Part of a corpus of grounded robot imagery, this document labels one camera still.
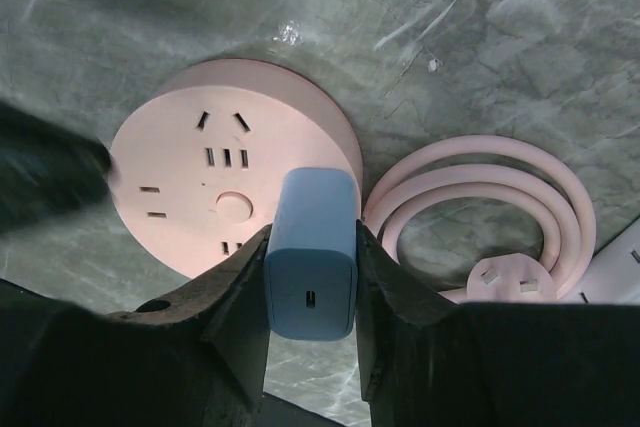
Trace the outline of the blue charger plug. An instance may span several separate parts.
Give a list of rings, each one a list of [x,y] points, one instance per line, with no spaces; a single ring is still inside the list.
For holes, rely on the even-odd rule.
[[[304,341],[352,330],[359,194],[346,172],[300,168],[283,182],[264,260],[271,329]]]

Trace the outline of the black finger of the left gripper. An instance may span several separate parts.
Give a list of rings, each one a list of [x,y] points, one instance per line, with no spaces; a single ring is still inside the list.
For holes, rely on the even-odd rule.
[[[1,101],[1,234],[103,202],[112,158],[99,141]]]

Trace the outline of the white multicolour power strip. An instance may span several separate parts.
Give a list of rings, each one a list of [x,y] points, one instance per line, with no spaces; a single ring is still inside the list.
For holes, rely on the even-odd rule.
[[[639,304],[639,220],[594,256],[563,301],[579,304]]]

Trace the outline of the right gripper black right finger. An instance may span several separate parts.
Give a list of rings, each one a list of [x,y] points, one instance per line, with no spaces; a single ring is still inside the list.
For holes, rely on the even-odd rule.
[[[453,303],[356,228],[361,393],[375,426],[635,426],[639,310]]]

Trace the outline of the round pink power socket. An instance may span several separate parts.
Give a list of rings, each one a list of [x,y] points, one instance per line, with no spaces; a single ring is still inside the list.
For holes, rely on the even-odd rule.
[[[122,124],[111,156],[122,222],[189,278],[273,220],[290,171],[363,176],[358,139],[339,106],[297,73],[248,59],[203,62],[167,81]]]

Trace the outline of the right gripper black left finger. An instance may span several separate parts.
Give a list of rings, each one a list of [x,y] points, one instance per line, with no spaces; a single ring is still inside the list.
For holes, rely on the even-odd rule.
[[[270,328],[263,228],[132,312],[97,314],[1,285],[5,426],[248,426]]]

